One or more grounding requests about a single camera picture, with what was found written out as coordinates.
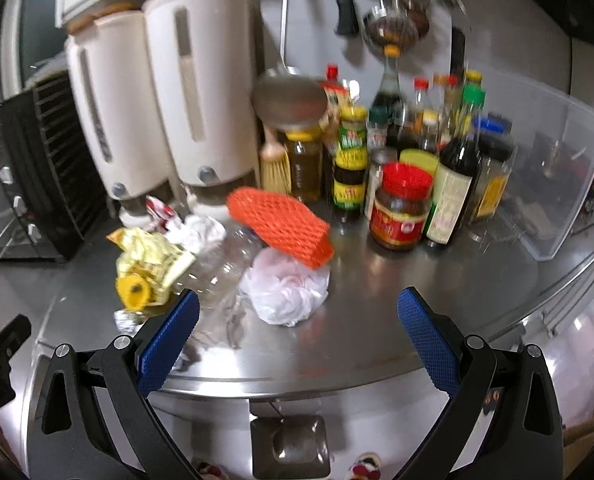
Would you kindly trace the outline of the yellow foam fruit net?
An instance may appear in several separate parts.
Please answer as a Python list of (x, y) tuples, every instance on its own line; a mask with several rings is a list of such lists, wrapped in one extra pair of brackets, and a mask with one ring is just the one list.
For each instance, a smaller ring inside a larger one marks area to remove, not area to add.
[(152, 288), (140, 274), (119, 276), (116, 278), (115, 288), (122, 305), (128, 311), (139, 312), (149, 304)]

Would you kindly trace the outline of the yellow snack wrapper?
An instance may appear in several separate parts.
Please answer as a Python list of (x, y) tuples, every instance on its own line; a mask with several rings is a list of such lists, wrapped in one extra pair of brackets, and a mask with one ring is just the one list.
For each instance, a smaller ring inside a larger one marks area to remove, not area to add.
[(140, 274), (151, 285), (151, 298), (144, 309), (166, 304), (173, 283), (195, 260), (193, 254), (169, 243), (158, 232), (120, 228), (106, 238), (120, 249), (117, 278)]

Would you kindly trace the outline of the clear plastic water bottle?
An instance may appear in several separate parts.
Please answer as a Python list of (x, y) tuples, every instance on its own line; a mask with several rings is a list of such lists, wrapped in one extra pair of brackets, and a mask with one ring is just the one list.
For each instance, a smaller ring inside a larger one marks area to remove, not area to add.
[(230, 226), (220, 243), (205, 248), (173, 283), (172, 291), (196, 292), (205, 309), (217, 307), (236, 294), (239, 281), (263, 248), (261, 239), (246, 226)]

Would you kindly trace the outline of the white tissue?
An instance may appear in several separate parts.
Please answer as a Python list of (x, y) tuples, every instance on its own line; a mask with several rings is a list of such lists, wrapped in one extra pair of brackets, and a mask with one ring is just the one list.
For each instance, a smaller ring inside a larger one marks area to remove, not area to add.
[(166, 223), (166, 240), (193, 255), (221, 243), (226, 235), (224, 225), (208, 216), (189, 214), (184, 220), (173, 218)]

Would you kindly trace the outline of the white plastic bag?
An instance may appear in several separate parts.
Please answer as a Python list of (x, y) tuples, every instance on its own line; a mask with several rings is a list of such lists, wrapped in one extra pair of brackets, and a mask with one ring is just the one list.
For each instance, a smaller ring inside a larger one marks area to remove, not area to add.
[(258, 318), (269, 325), (294, 327), (306, 321), (329, 296), (331, 271), (312, 270), (292, 256), (267, 247), (239, 282)]

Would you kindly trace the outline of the orange foam fruit net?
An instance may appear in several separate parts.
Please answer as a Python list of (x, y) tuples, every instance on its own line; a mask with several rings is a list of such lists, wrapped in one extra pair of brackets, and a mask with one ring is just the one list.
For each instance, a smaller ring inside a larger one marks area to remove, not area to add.
[(227, 196), (230, 216), (249, 226), (270, 247), (317, 270), (335, 255), (331, 226), (291, 196), (238, 188)]

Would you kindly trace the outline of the red lid chili sauce jar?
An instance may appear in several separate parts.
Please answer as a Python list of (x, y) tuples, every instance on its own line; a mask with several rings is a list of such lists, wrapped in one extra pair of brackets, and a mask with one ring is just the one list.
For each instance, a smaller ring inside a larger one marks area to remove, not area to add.
[(375, 192), (370, 233), (375, 242), (390, 250), (410, 250), (422, 238), (429, 212), (434, 177), (423, 169), (388, 162)]

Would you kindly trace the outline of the red white small wrapper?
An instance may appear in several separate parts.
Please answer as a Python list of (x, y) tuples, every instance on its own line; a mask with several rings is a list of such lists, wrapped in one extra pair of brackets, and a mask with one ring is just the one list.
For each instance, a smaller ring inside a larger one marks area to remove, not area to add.
[(159, 198), (146, 196), (145, 206), (149, 217), (145, 231), (165, 233), (171, 226), (180, 226), (181, 219), (178, 212)]

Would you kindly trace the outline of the dark soy sauce bottle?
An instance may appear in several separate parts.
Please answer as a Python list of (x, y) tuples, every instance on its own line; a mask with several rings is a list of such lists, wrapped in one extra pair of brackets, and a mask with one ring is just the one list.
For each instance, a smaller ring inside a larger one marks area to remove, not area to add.
[(426, 243), (434, 248), (452, 244), (480, 173), (475, 122), (480, 118), (486, 92), (481, 87), (466, 84), (462, 96), (454, 136), (439, 153), (431, 211), (424, 228)]

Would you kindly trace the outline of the black lid spice jar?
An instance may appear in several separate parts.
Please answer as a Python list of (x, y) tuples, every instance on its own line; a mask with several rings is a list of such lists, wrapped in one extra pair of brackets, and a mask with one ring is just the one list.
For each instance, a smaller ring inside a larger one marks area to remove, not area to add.
[(468, 223), (487, 220), (495, 215), (510, 179), (516, 153), (514, 142), (502, 134), (481, 133), (478, 146), (480, 171), (466, 211)]

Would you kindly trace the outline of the small straw brush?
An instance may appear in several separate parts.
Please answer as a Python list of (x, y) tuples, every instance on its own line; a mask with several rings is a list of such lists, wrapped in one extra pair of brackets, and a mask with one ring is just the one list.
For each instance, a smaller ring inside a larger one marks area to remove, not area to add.
[(268, 192), (291, 194), (291, 165), (285, 146), (276, 131), (263, 125), (265, 143), (259, 153), (261, 188)]

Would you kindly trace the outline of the yellow lid oil jar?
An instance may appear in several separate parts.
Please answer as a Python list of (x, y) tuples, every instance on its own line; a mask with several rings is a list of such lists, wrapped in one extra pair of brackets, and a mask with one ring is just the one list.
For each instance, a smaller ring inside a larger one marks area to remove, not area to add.
[(320, 127), (288, 131), (286, 149), (291, 165), (291, 195), (303, 203), (315, 202), (320, 198), (322, 181)]

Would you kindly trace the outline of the steel skimmer ladle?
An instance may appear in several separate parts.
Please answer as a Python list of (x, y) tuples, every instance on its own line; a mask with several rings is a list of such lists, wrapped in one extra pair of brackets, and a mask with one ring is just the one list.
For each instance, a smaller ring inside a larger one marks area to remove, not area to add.
[(279, 60), (255, 82), (251, 104), (268, 127), (282, 131), (315, 126), (327, 109), (323, 88), (285, 60), (289, 0), (281, 0)]

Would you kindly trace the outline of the left white grain dispenser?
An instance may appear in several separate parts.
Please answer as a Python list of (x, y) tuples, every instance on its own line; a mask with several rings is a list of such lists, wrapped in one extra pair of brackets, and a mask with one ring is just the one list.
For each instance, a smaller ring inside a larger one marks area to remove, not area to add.
[(115, 3), (68, 26), (65, 54), (84, 139), (119, 216), (144, 223), (146, 199), (175, 198), (175, 167), (160, 118), (145, 18)]

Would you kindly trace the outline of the hanging steel strainer spoon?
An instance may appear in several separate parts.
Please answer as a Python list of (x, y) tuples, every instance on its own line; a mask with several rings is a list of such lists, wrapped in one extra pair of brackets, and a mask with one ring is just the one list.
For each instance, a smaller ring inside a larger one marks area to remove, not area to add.
[(385, 47), (405, 53), (419, 41), (417, 27), (400, 0), (378, 0), (362, 22), (364, 42), (373, 54), (382, 55)]

